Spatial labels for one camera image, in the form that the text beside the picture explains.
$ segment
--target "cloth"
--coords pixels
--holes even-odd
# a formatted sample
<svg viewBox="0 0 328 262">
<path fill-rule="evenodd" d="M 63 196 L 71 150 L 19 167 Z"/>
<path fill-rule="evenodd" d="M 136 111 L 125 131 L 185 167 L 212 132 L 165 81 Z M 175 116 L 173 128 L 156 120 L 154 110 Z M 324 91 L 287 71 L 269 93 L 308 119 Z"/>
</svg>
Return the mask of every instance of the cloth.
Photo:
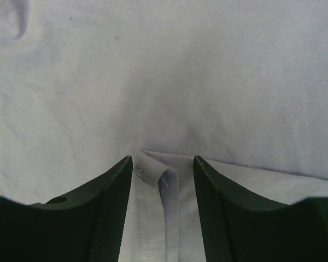
<svg viewBox="0 0 328 262">
<path fill-rule="evenodd" d="M 0 0 L 0 194 L 44 203 L 139 148 L 171 156 L 178 191 L 154 168 L 131 208 L 169 199 L 140 238 L 173 261 L 203 258 L 184 156 L 270 198 L 328 195 L 328 0 Z"/>
</svg>

